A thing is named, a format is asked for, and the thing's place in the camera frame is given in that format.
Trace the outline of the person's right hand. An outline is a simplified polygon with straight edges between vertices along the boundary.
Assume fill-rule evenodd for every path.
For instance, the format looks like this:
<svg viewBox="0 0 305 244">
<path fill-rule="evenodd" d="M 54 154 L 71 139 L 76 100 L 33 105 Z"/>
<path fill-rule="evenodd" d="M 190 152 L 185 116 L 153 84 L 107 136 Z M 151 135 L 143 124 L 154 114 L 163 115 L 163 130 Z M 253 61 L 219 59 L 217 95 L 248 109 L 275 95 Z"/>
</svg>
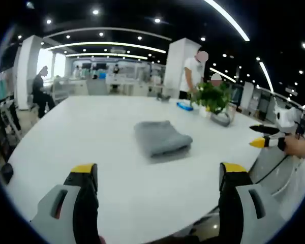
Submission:
<svg viewBox="0 0 305 244">
<path fill-rule="evenodd" d="M 286 154 L 305 158 L 305 140 L 297 139 L 294 136 L 286 136 L 284 141 L 286 143 Z"/>
</svg>

